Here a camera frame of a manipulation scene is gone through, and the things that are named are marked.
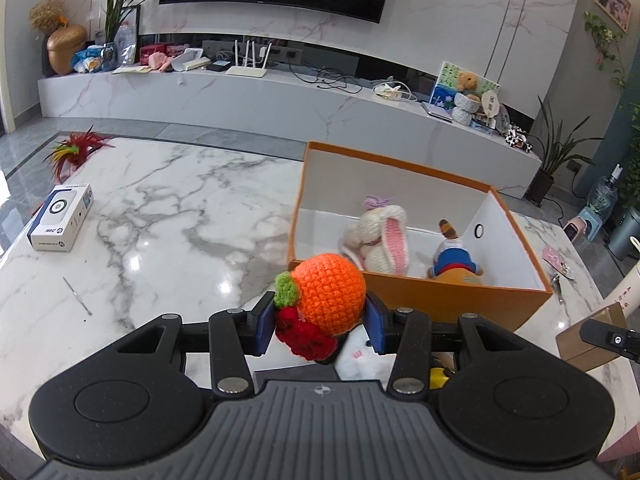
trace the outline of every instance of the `red box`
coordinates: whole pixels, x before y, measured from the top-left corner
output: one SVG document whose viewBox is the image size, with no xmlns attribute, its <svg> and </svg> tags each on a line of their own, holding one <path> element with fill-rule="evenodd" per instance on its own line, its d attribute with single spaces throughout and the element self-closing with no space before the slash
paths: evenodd
<svg viewBox="0 0 640 480">
<path fill-rule="evenodd" d="M 169 43 L 156 43 L 153 45 L 141 46 L 140 47 L 140 65 L 148 65 L 149 64 L 149 56 L 156 52 L 162 52 L 166 54 L 166 46 Z"/>
</svg>

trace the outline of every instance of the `stuffed toy with blue shirt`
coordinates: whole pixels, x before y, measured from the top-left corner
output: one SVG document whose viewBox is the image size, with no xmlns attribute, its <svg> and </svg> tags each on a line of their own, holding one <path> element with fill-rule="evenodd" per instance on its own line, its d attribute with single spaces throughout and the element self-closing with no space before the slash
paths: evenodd
<svg viewBox="0 0 640 480">
<path fill-rule="evenodd" d="M 446 220 L 440 220 L 440 231 L 445 237 L 433 255 L 433 267 L 427 277 L 437 282 L 455 285 L 482 285 L 482 267 L 471 260 L 456 230 Z"/>
</svg>

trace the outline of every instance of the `white tumbler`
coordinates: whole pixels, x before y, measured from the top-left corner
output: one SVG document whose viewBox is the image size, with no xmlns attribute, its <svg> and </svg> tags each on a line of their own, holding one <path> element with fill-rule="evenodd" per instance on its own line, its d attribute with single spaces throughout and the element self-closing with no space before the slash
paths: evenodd
<svg viewBox="0 0 640 480">
<path fill-rule="evenodd" d="M 631 243 L 640 250 L 640 242 L 635 237 L 630 237 Z M 611 291 L 603 301 L 602 307 L 618 302 L 622 306 L 625 317 L 629 317 L 640 306 L 640 262 L 633 266 L 618 286 Z"/>
</svg>

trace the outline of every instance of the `white marble tabletop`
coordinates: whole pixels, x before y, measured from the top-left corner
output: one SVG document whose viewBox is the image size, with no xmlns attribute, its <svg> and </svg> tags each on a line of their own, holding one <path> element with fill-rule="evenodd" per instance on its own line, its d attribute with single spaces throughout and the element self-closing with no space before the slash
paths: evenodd
<svg viewBox="0 0 640 480">
<path fill-rule="evenodd" d="M 92 184 L 95 195 L 72 251 L 34 252 L 23 232 L 0 260 L 0 424 L 36 452 L 27 415 L 42 383 L 160 314 L 197 322 L 252 307 L 286 266 L 300 162 L 148 140 L 111 143 L 72 177 Z M 601 297 L 559 228 L 516 216 L 537 253 L 551 242 L 576 271 L 573 284 L 563 283 L 565 307 L 552 298 L 519 331 L 557 354 L 556 334 Z M 248 361 L 253 370 L 305 363 L 277 341 Z M 190 355 L 186 373 L 209 386 L 208 357 Z M 592 374 L 616 403 L 608 446 L 640 420 L 640 397 L 621 358 Z"/>
</svg>

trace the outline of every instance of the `crochet orange toy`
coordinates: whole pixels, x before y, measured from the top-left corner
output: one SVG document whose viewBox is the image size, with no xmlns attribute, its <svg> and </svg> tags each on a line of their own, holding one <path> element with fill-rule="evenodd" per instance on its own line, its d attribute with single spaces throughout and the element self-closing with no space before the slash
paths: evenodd
<svg viewBox="0 0 640 480">
<path fill-rule="evenodd" d="M 367 286 L 358 268 L 338 254 L 319 254 L 276 277 L 276 336 L 295 355 L 324 360 L 334 336 L 362 317 Z"/>
</svg>

